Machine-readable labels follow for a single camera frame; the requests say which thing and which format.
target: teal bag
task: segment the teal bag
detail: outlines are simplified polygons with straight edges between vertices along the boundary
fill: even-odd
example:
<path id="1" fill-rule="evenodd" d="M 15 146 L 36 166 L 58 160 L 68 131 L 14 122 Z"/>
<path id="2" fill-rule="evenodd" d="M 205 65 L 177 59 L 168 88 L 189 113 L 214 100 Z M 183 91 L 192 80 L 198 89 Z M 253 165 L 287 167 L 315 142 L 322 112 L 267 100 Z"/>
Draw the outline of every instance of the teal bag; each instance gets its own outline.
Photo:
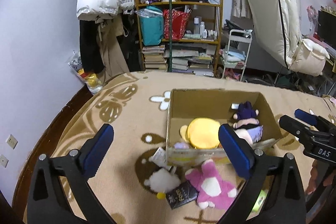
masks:
<path id="1" fill-rule="evenodd" d="M 147 6 L 146 9 L 162 13 L 162 10 L 154 6 Z M 163 38 L 163 15 L 157 15 L 150 18 L 139 16 L 139 19 L 143 45 L 159 45 Z"/>

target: electrical outlet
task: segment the electrical outlet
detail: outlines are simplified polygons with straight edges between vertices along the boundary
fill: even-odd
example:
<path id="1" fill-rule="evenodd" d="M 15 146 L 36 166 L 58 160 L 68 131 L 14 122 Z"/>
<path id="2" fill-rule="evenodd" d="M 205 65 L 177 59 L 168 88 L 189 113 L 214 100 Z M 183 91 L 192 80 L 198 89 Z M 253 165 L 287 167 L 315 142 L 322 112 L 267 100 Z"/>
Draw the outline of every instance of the electrical outlet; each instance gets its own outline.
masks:
<path id="1" fill-rule="evenodd" d="M 6 140 L 6 143 L 8 143 L 8 145 L 14 149 L 17 145 L 17 140 L 14 138 L 14 136 L 12 134 L 9 135 L 9 137 Z"/>
<path id="2" fill-rule="evenodd" d="M 0 164 L 6 168 L 7 167 L 7 164 L 8 164 L 8 160 L 7 158 L 4 156 L 4 155 L 1 155 L 0 154 Z"/>

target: red gift bag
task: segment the red gift bag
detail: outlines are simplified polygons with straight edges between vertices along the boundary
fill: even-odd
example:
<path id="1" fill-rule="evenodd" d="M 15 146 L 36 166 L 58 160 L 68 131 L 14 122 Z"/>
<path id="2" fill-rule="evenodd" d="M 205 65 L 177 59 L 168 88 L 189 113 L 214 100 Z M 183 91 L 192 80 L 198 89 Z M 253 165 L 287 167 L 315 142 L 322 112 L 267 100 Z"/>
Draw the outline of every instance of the red gift bag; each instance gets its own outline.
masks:
<path id="1" fill-rule="evenodd" d="M 185 33 L 190 13 L 172 10 L 172 40 L 180 40 Z M 164 36 L 169 39 L 169 10 L 163 11 Z"/>

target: yellow plush toy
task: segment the yellow plush toy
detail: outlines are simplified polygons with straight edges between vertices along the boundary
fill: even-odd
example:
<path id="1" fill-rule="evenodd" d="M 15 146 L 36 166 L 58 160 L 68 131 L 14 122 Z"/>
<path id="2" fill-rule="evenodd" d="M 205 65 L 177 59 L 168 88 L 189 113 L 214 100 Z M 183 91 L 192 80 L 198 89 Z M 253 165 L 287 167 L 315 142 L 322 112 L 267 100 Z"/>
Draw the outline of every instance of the yellow plush toy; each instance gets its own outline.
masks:
<path id="1" fill-rule="evenodd" d="M 220 123 L 210 118 L 196 118 L 180 128 L 181 138 L 198 149 L 211 149 L 219 145 Z"/>

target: pink plush toy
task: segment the pink plush toy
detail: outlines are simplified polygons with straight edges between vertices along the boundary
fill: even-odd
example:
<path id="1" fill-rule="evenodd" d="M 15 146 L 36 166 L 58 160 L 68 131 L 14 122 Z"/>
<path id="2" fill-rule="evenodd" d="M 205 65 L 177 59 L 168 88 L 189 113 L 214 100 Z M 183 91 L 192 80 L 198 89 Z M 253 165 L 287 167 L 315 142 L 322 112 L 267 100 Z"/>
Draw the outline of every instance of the pink plush toy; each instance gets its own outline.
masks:
<path id="1" fill-rule="evenodd" d="M 202 164 L 202 172 L 195 168 L 185 172 L 185 178 L 199 191 L 198 206 L 227 210 L 237 195 L 236 188 L 221 178 L 213 160 Z"/>

